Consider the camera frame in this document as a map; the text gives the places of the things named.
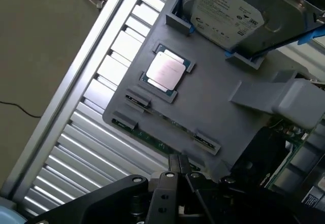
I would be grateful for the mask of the green RAM stick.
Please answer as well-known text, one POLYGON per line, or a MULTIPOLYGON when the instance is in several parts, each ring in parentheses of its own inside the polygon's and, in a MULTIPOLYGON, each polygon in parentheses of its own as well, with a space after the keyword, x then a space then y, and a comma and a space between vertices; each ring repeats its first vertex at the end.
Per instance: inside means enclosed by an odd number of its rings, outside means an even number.
POLYGON ((198 147, 202 148, 203 150, 207 151, 208 153, 212 155, 216 155, 217 152, 220 150, 221 146, 219 143, 216 142, 213 138, 205 135, 199 130, 191 131, 190 129, 184 127, 183 125, 179 124, 178 122, 168 118, 167 116, 161 114, 160 112, 154 110, 150 106, 150 102, 145 105, 144 103, 137 100, 134 96, 130 94, 125 95, 126 99, 132 102, 133 104, 139 106, 140 108, 144 109, 147 113, 160 118, 161 120, 164 120, 171 124, 173 127, 177 128, 178 130, 182 131, 183 133, 187 134, 197 145, 198 147))

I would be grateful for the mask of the green circuit board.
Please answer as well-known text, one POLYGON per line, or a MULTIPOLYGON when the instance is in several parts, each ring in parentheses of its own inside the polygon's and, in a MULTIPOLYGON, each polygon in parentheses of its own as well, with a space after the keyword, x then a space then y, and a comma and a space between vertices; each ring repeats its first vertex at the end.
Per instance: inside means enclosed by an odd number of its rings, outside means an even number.
POLYGON ((272 190, 315 129, 306 129, 281 116, 271 116, 221 178, 272 190))

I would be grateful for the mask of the grey parts rack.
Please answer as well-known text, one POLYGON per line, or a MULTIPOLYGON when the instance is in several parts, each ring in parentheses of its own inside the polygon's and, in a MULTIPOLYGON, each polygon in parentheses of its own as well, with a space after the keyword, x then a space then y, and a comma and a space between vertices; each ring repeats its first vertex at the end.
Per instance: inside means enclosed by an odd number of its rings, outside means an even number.
POLYGON ((186 154, 219 179, 228 173, 271 116, 306 129, 325 117, 325 90, 307 79, 303 69, 271 52, 258 69, 232 57, 198 32, 182 34, 168 25, 176 0, 167 0, 104 113, 105 123, 168 155, 186 154), (175 90, 166 94, 142 81, 159 44, 194 63, 175 90), (137 100, 191 131, 199 130, 221 146, 212 155, 168 122, 126 99, 137 100))

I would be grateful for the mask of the silver CPU chip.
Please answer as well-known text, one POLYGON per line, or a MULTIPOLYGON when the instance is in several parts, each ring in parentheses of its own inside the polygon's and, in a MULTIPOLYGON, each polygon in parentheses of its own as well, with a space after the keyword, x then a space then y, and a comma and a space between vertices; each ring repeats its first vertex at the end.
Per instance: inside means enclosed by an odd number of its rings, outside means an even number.
POLYGON ((154 50, 155 57, 142 81, 166 94, 172 93, 185 73, 190 73, 194 63, 159 44, 154 50))

